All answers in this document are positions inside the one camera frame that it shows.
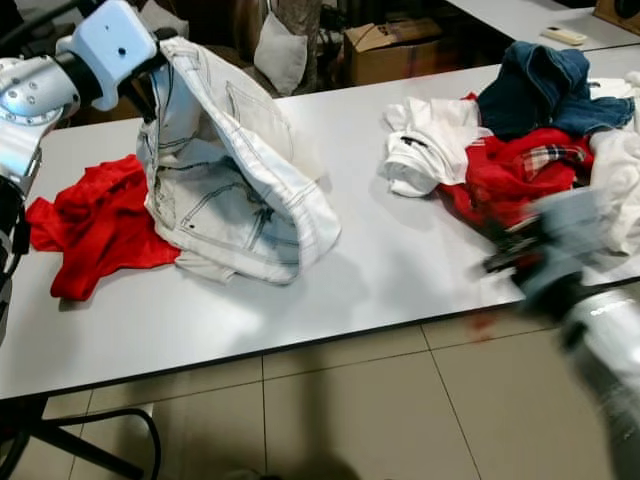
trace white table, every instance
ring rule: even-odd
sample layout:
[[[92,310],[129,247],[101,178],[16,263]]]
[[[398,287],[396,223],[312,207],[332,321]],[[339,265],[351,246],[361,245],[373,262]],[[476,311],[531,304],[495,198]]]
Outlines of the white table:
[[[595,76],[622,75],[636,48],[593,52]],[[285,288],[235,278],[223,287],[177,268],[120,271],[85,303],[51,298],[61,258],[32,252],[15,278],[0,348],[0,399],[114,382],[279,349],[518,298],[500,277],[472,273],[490,245],[439,202],[395,198],[376,175],[387,131],[383,108],[405,96],[461,97],[497,66],[279,101],[312,133],[324,186],[343,223],[337,247]],[[135,149],[139,120],[60,130],[43,141],[31,195],[53,199],[83,168]],[[640,274],[633,259],[597,281]]]
[[[560,27],[587,35],[580,50],[619,47],[640,43],[640,36],[594,17],[593,8],[568,8],[554,0],[447,0],[469,15],[514,40],[569,48],[542,37],[547,27]]]

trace tile floor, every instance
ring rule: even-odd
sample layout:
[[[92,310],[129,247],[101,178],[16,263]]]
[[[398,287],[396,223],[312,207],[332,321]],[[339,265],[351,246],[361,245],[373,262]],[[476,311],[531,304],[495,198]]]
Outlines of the tile floor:
[[[603,428],[556,333],[503,309],[55,398],[46,413],[143,405],[163,480],[240,468],[285,480],[609,480]],[[150,464],[137,421],[74,432]],[[32,441],[14,478],[117,477]]]

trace black cable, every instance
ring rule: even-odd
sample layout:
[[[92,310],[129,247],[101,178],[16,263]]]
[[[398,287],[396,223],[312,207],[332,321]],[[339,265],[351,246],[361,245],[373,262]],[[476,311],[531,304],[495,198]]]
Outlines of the black cable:
[[[34,29],[73,10],[74,8],[77,8],[80,4],[85,3],[85,1],[86,0],[71,0],[70,2],[60,5],[53,10],[49,10],[48,12],[44,12],[41,15],[32,18],[28,22],[24,22],[22,25],[13,29],[0,39],[0,54],[9,50],[14,46],[14,43],[20,42],[25,35],[31,33]]]
[[[137,408],[123,408],[121,410],[116,410],[114,412],[104,412],[104,413],[96,413],[93,415],[85,415],[82,417],[65,417],[65,418],[54,418],[51,420],[43,420],[43,423],[48,425],[53,425],[55,427],[68,427],[70,425],[81,425],[83,423],[95,423],[101,422],[103,420],[109,420],[117,417],[126,417],[126,416],[136,416],[142,418],[147,424],[149,428],[149,433],[151,434],[151,441],[153,442],[154,449],[154,458],[153,458],[153,469],[151,470],[151,480],[157,480],[158,475],[160,473],[160,465],[162,463],[162,446],[160,444],[160,434],[158,433],[158,428],[156,427],[155,422],[151,418],[151,416],[145,412],[144,410],[140,410]]]

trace red cloth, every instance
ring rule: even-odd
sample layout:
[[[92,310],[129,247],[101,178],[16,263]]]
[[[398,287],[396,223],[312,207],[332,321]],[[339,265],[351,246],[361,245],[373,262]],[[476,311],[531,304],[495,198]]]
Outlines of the red cloth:
[[[87,300],[98,280],[119,268],[173,263],[180,250],[154,231],[144,208],[147,184],[135,155],[89,167],[53,204],[38,198],[27,210],[36,250],[63,252],[53,297]]]
[[[532,162],[540,154],[539,150],[532,154],[532,150],[545,146],[550,147],[550,152],[560,149],[566,155],[542,162],[532,175]],[[480,228],[488,219],[505,227],[521,222],[529,203],[569,190],[576,176],[587,176],[593,166],[588,138],[572,139],[554,128],[534,130],[508,143],[487,137],[468,147],[467,156],[466,183],[439,185],[438,190],[449,197],[458,214]]]

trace light denim jeans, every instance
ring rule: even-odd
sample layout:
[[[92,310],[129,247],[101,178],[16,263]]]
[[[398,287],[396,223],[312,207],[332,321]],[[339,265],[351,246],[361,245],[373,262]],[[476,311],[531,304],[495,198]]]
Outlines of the light denim jeans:
[[[156,231],[199,275],[292,282],[340,234],[314,181],[321,167],[241,70],[183,38],[160,48],[169,64],[152,76],[157,120],[137,151]]]

